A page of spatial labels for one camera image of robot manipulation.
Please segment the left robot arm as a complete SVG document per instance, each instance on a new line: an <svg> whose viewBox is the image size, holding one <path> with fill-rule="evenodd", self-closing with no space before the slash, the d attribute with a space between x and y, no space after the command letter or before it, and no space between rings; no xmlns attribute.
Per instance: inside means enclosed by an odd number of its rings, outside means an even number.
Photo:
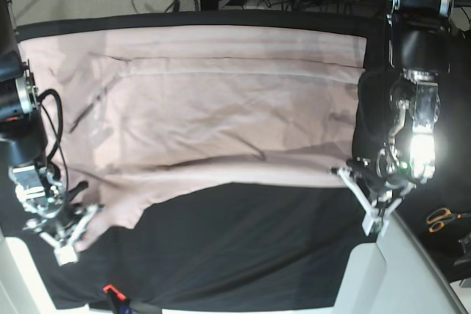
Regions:
<svg viewBox="0 0 471 314"><path fill-rule="evenodd" d="M436 170L434 128L439 119L439 78L450 71L447 40L454 0L387 0L389 58L376 74L384 79L381 147L375 159L348 160L334 169L365 211L366 235L383 235L389 218L406 196L424 185Z"/></svg>

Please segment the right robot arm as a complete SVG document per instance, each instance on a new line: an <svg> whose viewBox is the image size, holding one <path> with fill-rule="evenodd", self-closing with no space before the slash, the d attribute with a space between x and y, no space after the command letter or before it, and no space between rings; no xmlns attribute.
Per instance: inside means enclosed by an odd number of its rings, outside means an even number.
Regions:
<svg viewBox="0 0 471 314"><path fill-rule="evenodd" d="M24 211L33 214L24 226L54 251L58 265L77 263L75 244L96 204L74 203L86 181L68 186L68 168L52 158L63 152L63 106L58 92L38 92L29 62L21 57L11 0L1 0L1 141L7 146L8 177Z"/></svg>

